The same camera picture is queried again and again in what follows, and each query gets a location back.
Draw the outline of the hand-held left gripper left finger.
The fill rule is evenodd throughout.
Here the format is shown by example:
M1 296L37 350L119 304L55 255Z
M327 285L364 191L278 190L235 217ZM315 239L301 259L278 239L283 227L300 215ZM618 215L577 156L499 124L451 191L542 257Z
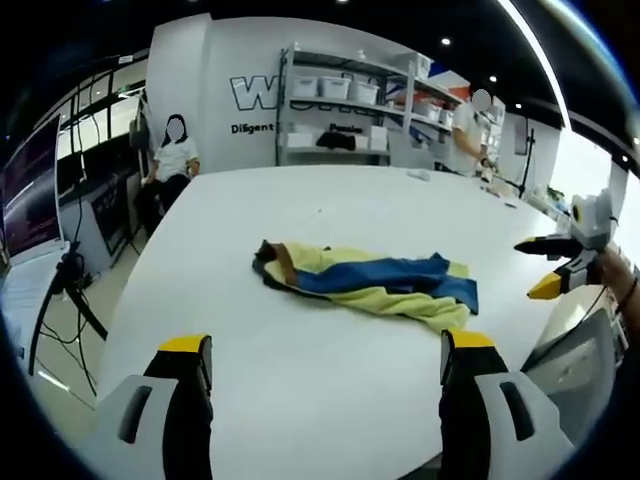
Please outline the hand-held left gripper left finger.
M100 479L211 479L212 338L171 339L141 375L96 410L92 471Z

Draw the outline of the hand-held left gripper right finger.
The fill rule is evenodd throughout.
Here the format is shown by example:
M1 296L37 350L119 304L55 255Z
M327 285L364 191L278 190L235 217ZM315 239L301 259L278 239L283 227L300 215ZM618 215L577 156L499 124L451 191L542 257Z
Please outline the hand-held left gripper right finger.
M440 479L548 479L573 445L559 410L486 335L441 332Z

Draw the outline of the person's right hand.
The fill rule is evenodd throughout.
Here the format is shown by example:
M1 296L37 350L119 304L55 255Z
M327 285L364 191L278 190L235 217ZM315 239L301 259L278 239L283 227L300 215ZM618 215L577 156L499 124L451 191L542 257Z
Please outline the person's right hand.
M612 249L607 248L599 258L602 283L621 303L636 286L636 277L624 260Z

